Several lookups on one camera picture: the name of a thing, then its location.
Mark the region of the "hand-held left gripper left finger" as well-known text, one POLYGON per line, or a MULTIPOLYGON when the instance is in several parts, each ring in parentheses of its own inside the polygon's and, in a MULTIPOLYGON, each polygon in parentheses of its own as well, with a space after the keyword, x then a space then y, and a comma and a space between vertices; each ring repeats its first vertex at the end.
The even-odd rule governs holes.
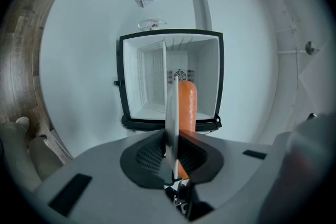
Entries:
POLYGON ((120 166, 124 149, 153 132, 90 148, 43 181, 35 195, 45 203, 76 174, 91 176, 69 218, 79 224, 184 224, 184 217, 159 189, 130 181, 120 166))

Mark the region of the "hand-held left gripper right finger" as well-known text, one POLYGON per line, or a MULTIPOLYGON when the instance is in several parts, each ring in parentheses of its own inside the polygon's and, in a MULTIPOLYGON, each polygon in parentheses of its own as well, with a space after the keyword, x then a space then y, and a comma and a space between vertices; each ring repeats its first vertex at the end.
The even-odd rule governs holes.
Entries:
POLYGON ((272 145, 181 131, 178 156, 190 179, 186 218, 212 224, 261 224, 284 158, 284 135, 272 145))

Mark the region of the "orange carrot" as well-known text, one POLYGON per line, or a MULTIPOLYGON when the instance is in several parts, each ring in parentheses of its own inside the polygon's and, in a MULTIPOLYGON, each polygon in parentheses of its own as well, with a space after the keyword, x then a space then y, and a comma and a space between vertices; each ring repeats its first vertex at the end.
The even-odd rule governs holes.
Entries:
POLYGON ((179 129, 196 131, 197 89, 190 81, 178 83, 179 129))

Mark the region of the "black mini fridge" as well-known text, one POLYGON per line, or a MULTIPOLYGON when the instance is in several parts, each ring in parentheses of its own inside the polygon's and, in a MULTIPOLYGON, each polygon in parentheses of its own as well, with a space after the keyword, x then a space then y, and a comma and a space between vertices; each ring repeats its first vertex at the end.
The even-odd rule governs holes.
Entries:
POLYGON ((134 131, 164 128, 167 95, 176 81, 197 89, 196 130, 221 127, 219 109, 224 81, 222 33, 164 29, 121 36, 117 73, 122 125, 134 131))

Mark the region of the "person's grey trousers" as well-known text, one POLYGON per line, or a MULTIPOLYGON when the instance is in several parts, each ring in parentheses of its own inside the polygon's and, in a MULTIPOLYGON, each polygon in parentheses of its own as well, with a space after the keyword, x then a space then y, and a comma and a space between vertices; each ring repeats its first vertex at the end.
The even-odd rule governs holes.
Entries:
POLYGON ((20 188, 34 192, 63 163, 41 136, 26 145, 26 134, 15 122, 0 124, 0 149, 5 168, 20 188))

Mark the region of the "person's left shoe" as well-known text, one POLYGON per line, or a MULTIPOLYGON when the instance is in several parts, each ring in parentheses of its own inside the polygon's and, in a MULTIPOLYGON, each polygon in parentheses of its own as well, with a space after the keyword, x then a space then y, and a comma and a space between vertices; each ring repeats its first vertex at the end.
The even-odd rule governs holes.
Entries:
POLYGON ((26 116, 20 117, 15 122, 24 130, 24 133, 27 133, 29 126, 30 126, 30 119, 26 116))

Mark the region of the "grey ceiling dome fixture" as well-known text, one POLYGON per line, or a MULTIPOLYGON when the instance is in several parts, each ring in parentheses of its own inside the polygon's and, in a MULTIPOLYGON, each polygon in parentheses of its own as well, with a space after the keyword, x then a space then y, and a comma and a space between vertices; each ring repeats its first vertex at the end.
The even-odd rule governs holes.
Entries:
POLYGON ((317 54, 320 51, 320 49, 316 48, 312 41, 308 41, 305 44, 305 51, 308 55, 313 56, 317 54))

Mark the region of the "clear plastic bottle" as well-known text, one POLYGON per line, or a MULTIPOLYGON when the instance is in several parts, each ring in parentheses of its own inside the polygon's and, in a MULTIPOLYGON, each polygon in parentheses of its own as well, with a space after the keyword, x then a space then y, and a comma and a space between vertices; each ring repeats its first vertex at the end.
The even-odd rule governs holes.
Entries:
POLYGON ((167 22, 165 20, 161 20, 158 18, 146 19, 146 20, 139 21, 138 28, 140 30, 152 30, 155 27, 166 25, 166 24, 167 22))

